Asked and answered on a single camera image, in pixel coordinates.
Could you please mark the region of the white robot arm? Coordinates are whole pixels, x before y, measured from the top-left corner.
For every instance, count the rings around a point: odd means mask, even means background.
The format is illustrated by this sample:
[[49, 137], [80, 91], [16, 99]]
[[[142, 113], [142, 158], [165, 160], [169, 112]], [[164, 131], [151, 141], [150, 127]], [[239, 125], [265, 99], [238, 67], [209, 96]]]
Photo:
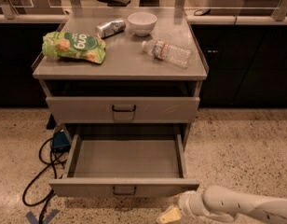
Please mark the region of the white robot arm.
[[210, 186], [203, 191], [179, 194], [177, 202], [158, 216], [157, 223], [168, 224], [182, 217], [206, 217], [230, 223], [238, 214], [266, 224], [287, 224], [287, 199]]

